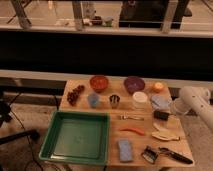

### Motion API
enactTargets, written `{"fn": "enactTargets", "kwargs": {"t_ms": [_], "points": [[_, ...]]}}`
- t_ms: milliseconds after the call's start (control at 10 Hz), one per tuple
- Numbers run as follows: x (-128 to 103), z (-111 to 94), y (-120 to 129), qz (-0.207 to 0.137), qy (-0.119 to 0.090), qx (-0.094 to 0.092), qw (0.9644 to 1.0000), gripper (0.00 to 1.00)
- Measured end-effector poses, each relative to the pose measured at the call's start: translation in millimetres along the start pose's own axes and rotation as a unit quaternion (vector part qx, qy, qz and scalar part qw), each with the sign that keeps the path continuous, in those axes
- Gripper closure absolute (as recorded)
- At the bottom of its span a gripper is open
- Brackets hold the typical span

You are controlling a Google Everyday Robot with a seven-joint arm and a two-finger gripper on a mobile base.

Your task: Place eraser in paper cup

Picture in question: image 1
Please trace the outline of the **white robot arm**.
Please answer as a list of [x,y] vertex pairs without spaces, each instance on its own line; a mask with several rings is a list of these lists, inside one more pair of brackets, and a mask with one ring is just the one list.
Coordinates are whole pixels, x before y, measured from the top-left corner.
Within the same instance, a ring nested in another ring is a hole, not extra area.
[[155,110],[169,110],[172,114],[186,115],[193,110],[213,132],[213,107],[210,105],[211,92],[205,87],[184,86],[179,97],[173,101],[158,95],[150,99]]

